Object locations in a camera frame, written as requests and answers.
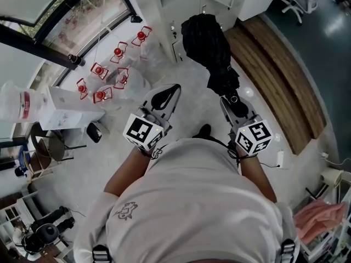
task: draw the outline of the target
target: chair base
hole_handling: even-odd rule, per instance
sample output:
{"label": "chair base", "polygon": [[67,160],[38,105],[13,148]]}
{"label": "chair base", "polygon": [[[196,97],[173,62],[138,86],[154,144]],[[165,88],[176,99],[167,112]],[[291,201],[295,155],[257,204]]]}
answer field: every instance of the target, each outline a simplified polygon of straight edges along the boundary
{"label": "chair base", "polygon": [[301,26],[302,25],[301,16],[303,16],[303,10],[300,9],[298,6],[292,5],[292,3],[289,2],[288,0],[280,0],[280,1],[284,2],[287,5],[283,10],[281,10],[281,12],[285,14],[288,10],[291,9],[297,17],[298,25]]}

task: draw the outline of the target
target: white marker cube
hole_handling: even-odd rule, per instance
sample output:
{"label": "white marker cube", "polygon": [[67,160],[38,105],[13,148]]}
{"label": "white marker cube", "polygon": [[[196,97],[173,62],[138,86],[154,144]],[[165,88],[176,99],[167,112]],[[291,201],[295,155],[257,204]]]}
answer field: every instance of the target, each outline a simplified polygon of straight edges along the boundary
{"label": "white marker cube", "polygon": [[131,143],[146,151],[152,149],[165,135],[163,127],[153,124],[144,118],[131,114],[123,136]]}
{"label": "white marker cube", "polygon": [[273,139],[267,120],[238,129],[235,142],[250,156],[265,150]]}

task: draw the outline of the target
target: wooden step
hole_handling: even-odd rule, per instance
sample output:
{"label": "wooden step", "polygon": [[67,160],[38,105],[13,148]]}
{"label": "wooden step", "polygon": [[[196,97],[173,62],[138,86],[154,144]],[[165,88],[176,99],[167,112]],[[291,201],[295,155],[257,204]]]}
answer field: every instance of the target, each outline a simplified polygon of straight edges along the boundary
{"label": "wooden step", "polygon": [[303,111],[312,138],[318,138],[325,128],[326,121],[320,104],[296,60],[279,37],[259,17],[241,22],[239,27],[259,47],[261,52],[272,60],[275,70],[291,89],[291,96]]}
{"label": "wooden step", "polygon": [[271,60],[240,27],[225,32],[231,54],[254,83],[280,124],[294,154],[311,140],[308,122],[292,89],[282,79]]}

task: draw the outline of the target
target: black buckle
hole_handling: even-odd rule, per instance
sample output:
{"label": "black buckle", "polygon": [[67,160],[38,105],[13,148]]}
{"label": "black buckle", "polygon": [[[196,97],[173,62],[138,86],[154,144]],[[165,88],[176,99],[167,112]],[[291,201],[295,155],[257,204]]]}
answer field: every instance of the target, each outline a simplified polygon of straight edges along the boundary
{"label": "black buckle", "polygon": [[292,239],[286,239],[281,244],[281,263],[292,263],[294,260],[295,242]]}
{"label": "black buckle", "polygon": [[109,253],[109,249],[104,245],[97,245],[93,248],[93,262],[100,262],[100,263],[111,263],[112,259]]}

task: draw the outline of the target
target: dark green floor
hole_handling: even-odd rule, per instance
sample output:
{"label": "dark green floor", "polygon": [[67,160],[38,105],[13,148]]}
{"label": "dark green floor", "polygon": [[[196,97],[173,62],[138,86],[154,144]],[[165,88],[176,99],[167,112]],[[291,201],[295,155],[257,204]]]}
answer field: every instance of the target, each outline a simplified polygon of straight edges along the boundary
{"label": "dark green floor", "polygon": [[314,78],[336,135],[340,159],[351,156],[351,16],[333,0],[319,0],[318,9],[302,17],[302,26],[281,1],[265,12],[300,54]]}

